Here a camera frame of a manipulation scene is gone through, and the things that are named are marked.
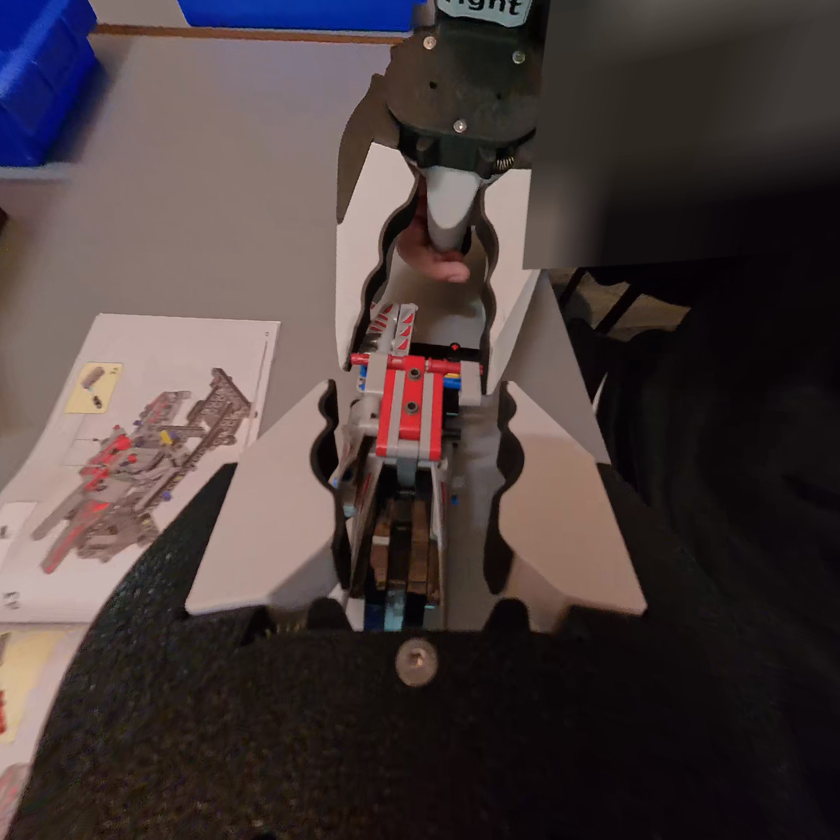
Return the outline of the red grey brick truck model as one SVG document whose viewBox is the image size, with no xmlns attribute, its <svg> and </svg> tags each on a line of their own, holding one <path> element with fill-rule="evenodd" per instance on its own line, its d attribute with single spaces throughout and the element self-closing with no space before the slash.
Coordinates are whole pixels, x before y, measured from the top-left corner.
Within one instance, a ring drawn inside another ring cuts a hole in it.
<svg viewBox="0 0 840 840">
<path fill-rule="evenodd" d="M 345 612 L 368 632 L 443 621 L 459 415 L 482 398 L 475 354 L 415 342 L 417 316 L 412 303 L 371 305 L 331 476 L 349 527 Z"/>
</svg>

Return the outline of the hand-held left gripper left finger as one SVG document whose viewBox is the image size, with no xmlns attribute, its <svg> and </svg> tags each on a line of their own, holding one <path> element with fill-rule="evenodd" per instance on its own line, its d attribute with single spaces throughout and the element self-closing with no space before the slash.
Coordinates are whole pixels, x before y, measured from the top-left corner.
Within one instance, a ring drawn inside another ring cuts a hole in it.
<svg viewBox="0 0 840 840">
<path fill-rule="evenodd" d="M 240 456 L 185 609 L 295 613 L 338 593 L 349 572 L 334 380 L 300 399 Z"/>
</svg>

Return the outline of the open building instruction booklet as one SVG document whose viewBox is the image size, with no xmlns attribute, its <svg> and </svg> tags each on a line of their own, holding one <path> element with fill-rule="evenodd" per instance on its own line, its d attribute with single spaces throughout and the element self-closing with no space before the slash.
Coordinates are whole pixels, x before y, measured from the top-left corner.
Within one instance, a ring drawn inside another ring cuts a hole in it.
<svg viewBox="0 0 840 840">
<path fill-rule="evenodd" d="M 278 322 L 98 315 L 2 490 L 2 833 L 84 633 L 258 435 Z"/>
</svg>

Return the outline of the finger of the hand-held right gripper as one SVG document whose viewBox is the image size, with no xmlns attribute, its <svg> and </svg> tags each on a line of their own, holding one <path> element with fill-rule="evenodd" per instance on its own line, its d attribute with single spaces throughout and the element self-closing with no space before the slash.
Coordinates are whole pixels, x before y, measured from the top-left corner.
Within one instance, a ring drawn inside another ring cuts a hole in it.
<svg viewBox="0 0 840 840">
<path fill-rule="evenodd" d="M 350 369 L 358 329 L 369 318 L 372 281 L 397 233 L 415 212 L 417 176 L 395 148 L 372 143 L 337 226 L 335 339 L 340 367 Z"/>
<path fill-rule="evenodd" d="M 507 369 L 540 276 L 524 268 L 524 246 L 532 172 L 510 169 L 484 191 L 480 204 L 480 242 L 487 257 L 485 392 L 496 390 Z"/>
</svg>

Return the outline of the person's right hand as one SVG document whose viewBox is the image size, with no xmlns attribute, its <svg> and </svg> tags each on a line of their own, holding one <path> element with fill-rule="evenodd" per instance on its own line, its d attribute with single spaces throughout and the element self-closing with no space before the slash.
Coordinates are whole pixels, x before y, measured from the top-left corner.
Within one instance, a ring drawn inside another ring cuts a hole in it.
<svg viewBox="0 0 840 840">
<path fill-rule="evenodd" d="M 463 284 L 470 278 L 464 256 L 458 250 L 436 250 L 423 220 L 400 233 L 396 249 L 403 262 L 427 279 Z"/>
</svg>

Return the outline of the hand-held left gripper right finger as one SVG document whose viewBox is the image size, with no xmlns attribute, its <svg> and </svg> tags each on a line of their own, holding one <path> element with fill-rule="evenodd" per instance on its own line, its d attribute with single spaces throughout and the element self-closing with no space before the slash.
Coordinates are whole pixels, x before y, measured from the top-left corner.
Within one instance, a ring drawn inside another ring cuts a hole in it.
<svg viewBox="0 0 840 840">
<path fill-rule="evenodd" d="M 499 408 L 496 534 L 511 554 L 500 599 L 523 604 L 537 634 L 556 633 L 574 606 L 645 614 L 595 458 L 519 385 L 503 384 Z"/>
</svg>

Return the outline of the blue plastic storage bin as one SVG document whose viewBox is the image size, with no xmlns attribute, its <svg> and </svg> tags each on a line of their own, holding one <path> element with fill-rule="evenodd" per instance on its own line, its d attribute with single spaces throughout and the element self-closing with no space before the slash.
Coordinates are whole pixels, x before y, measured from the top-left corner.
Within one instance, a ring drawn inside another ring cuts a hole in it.
<svg viewBox="0 0 840 840">
<path fill-rule="evenodd" d="M 1 2 L 1 165 L 42 165 L 97 63 L 89 1 Z"/>
<path fill-rule="evenodd" d="M 190 26 L 403 33 L 423 1 L 180 1 Z"/>
</svg>

